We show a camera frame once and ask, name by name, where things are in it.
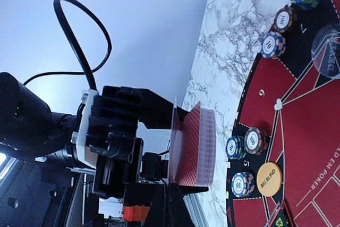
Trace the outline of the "small orange black chip pile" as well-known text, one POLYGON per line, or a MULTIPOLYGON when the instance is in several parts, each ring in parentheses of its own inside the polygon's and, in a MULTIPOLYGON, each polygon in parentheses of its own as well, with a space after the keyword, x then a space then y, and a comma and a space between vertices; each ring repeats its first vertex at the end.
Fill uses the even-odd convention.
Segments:
POLYGON ((261 155, 268 149, 268 135, 263 129, 251 127, 245 134, 244 146, 247 153, 251 155, 261 155))

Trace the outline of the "white blue chip pile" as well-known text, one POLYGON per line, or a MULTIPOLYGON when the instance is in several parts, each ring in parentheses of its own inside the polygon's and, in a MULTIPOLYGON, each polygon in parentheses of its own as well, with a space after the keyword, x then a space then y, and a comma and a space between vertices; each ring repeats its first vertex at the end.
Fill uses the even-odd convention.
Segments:
POLYGON ((236 198, 244 198, 252 194, 256 181, 250 172, 237 172, 232 177, 231 189, 236 198))
POLYGON ((270 31, 261 42, 261 55, 267 59, 279 59, 286 50, 286 40, 277 31, 270 31))

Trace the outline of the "clear round dealer button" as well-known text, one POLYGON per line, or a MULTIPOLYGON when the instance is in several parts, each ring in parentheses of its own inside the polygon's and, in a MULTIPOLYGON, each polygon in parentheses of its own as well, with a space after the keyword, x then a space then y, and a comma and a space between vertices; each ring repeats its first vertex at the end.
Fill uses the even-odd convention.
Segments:
POLYGON ((339 79, 339 23, 328 24, 315 36, 311 47, 315 69, 330 79, 339 79))

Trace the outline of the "red playing card deck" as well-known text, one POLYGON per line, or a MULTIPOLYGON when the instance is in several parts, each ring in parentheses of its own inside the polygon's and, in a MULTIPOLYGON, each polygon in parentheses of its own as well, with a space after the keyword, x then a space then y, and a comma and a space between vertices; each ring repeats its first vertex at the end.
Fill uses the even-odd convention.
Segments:
POLYGON ((168 180, 180 186, 210 187, 216 163, 215 111, 198 102, 181 121, 175 107, 168 162, 168 180))

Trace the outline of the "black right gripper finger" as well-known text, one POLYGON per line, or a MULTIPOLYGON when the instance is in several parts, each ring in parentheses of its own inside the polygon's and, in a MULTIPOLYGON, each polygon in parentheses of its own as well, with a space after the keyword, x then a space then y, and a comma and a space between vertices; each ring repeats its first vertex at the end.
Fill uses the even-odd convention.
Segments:
POLYGON ((151 202, 145 226, 194 226, 183 197, 207 192, 208 187, 179 186, 176 183, 160 184, 151 202))

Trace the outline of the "orange round blind button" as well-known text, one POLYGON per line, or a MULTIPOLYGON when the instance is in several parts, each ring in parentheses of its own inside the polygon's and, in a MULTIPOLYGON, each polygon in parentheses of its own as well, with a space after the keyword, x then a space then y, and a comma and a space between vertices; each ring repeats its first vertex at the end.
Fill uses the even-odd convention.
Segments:
POLYGON ((276 195, 283 183, 283 174, 280 167, 273 162, 263 164, 257 172, 257 188, 265 197, 276 195))

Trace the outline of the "blue green chip stack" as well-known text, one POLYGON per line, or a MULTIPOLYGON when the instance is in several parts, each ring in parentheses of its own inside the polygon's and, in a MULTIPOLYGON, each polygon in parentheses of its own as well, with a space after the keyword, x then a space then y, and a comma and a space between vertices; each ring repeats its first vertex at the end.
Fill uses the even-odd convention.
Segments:
POLYGON ((274 19, 274 30, 279 33, 290 32, 298 20, 298 16, 292 7, 285 6, 280 9, 274 19))

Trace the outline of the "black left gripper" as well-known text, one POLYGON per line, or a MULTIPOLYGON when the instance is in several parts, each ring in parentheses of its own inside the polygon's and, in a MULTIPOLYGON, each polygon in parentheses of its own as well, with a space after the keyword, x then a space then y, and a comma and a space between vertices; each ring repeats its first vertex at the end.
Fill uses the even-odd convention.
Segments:
POLYGON ((186 117, 186 110, 149 89, 87 89, 81 102, 79 130, 72 139, 78 160, 95 169, 93 193, 105 199, 122 198, 125 186, 139 179, 143 140, 137 137, 138 122, 147 129, 169 130, 174 106, 179 121, 186 117))

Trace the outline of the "black triangular button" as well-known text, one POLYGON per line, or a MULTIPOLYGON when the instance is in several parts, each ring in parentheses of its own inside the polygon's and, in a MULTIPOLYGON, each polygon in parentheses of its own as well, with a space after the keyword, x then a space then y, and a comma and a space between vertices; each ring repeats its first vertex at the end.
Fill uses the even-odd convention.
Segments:
POLYGON ((270 215, 266 227, 289 227, 292 226, 288 212, 283 201, 280 201, 270 215))

